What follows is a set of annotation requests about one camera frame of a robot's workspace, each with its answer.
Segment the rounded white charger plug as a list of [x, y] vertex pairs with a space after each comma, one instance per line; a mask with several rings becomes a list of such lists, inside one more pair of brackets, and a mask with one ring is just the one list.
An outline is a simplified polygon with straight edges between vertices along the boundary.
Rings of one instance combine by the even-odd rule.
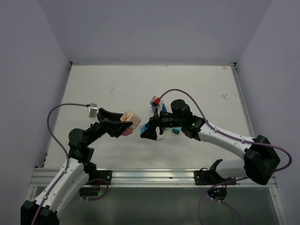
[[162, 134], [162, 135], [157, 135], [157, 141], [161, 141], [161, 140], [163, 140], [163, 139], [164, 139], [164, 137], [165, 137], [165, 135], [164, 135], [164, 134]]

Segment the dark blue cube socket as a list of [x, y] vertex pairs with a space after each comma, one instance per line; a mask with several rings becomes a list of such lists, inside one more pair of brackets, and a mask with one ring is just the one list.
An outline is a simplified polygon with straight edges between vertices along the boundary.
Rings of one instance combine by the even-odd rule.
[[[157, 107], [152, 105], [152, 106], [151, 106], [151, 109], [152, 109], [153, 113], [155, 113]], [[164, 103], [163, 103], [161, 106], [159, 106], [158, 111], [159, 111], [159, 112], [167, 113], [167, 108], [166, 108], [166, 106], [165, 106]]]

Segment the pink cube socket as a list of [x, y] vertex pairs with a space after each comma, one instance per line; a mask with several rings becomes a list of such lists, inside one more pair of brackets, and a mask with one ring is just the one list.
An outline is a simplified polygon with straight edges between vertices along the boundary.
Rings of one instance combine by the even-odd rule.
[[141, 123], [141, 118], [134, 112], [126, 110], [121, 116], [120, 121], [132, 122], [132, 125], [129, 128], [135, 130]]

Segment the teal dual usb charger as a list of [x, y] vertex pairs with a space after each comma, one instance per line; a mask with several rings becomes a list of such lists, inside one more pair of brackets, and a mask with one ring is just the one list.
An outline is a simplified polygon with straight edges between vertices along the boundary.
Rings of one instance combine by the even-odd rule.
[[176, 135], [179, 135], [180, 132], [181, 132], [181, 127], [174, 127], [174, 128], [172, 129], [172, 132], [173, 132], [174, 134], [176, 134]]

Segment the light blue charger plug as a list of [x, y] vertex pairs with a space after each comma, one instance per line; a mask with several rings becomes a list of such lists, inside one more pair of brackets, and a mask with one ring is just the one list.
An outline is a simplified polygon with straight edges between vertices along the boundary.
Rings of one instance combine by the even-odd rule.
[[141, 133], [143, 133], [147, 129], [147, 124], [141, 126]]

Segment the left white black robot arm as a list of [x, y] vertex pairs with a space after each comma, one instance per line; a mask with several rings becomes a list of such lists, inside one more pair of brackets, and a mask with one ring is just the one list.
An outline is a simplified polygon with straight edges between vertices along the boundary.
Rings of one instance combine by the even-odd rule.
[[94, 149], [89, 145], [105, 134], [115, 138], [130, 135], [141, 119], [130, 110], [114, 113], [92, 103], [86, 107], [89, 118], [98, 121], [86, 130], [75, 128], [70, 131], [69, 150], [64, 150], [66, 160], [63, 166], [42, 193], [33, 201], [23, 203], [22, 225], [58, 225], [62, 212], [82, 186], [96, 182], [109, 185], [106, 180], [98, 178], [97, 166], [91, 162]]

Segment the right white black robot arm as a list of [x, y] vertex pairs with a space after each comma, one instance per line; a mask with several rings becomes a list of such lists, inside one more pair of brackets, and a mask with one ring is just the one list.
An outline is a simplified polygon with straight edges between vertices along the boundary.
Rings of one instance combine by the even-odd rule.
[[194, 172], [196, 184], [215, 185], [228, 181], [235, 184], [234, 178], [248, 177], [253, 182], [266, 185], [280, 163], [278, 154], [264, 136], [256, 138], [226, 133], [225, 130], [207, 123], [193, 115], [189, 105], [182, 99], [171, 102], [171, 112], [156, 109], [145, 125], [140, 137], [158, 140], [166, 128], [180, 127], [190, 139], [214, 144], [239, 157], [238, 160], [216, 160], [208, 169]]

